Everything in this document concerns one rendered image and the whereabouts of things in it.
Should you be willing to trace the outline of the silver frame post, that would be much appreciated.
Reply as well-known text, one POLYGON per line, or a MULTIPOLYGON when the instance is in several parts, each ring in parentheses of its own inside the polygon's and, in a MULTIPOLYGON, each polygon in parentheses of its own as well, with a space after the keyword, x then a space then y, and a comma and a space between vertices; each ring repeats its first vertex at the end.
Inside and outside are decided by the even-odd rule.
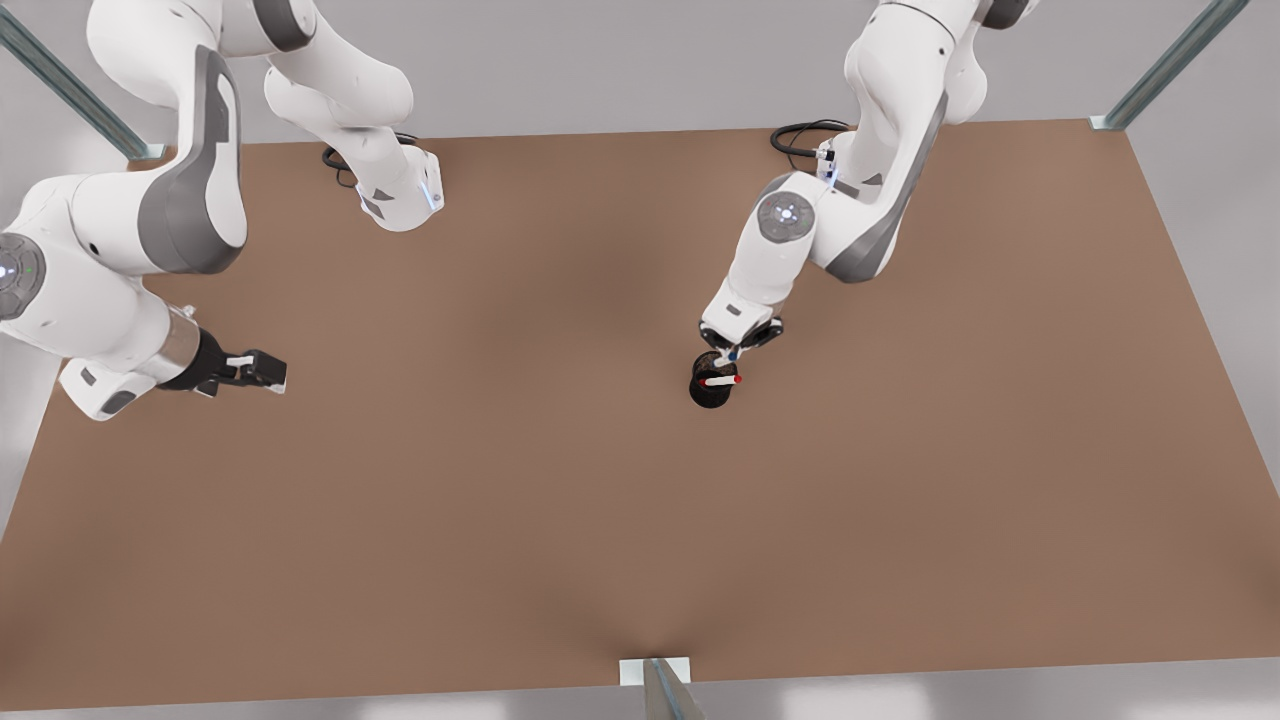
POLYGON ((620 685, 641 685, 645 720, 707 720, 689 688, 689 657, 620 660, 620 685))
POLYGON ((146 143, 10 10, 0 5, 0 45, 128 161, 159 160, 165 146, 146 143))
POLYGON ((1249 4, 1251 0, 1211 0, 1107 113, 1088 118, 1089 127, 1125 131, 1249 4))

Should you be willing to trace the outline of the black round pen holder cup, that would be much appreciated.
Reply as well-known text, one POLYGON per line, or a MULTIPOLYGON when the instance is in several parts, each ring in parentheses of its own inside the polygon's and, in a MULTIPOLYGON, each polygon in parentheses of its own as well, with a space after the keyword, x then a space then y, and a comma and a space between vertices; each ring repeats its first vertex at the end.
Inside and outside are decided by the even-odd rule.
POLYGON ((692 364, 692 377, 689 384, 689 393, 692 401, 700 407, 716 409, 723 406, 731 396, 732 387, 727 388, 704 388, 698 384, 699 378, 705 378, 709 375, 732 375, 739 374, 735 363, 731 363, 722 352, 716 350, 705 351, 699 355, 692 364))

